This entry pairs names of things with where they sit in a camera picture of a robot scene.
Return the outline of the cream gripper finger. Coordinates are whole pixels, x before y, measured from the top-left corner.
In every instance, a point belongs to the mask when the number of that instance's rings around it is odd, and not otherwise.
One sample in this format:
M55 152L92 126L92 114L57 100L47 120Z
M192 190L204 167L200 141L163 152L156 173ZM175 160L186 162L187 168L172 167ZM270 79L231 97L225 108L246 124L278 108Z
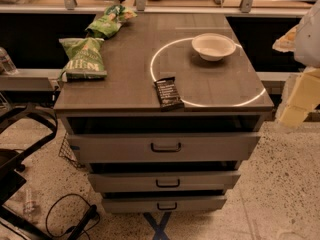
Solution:
M278 123L297 128L319 104L320 68L307 67L287 80L278 108Z

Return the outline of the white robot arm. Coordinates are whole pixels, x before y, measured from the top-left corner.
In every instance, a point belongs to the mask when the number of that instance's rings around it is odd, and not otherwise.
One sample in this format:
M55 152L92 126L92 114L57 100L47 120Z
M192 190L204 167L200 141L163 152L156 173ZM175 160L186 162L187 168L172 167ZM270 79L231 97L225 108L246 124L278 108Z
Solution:
M296 128L320 104L320 0L272 48L293 52L294 59L306 66L294 81L287 81L289 94L277 112L281 125Z

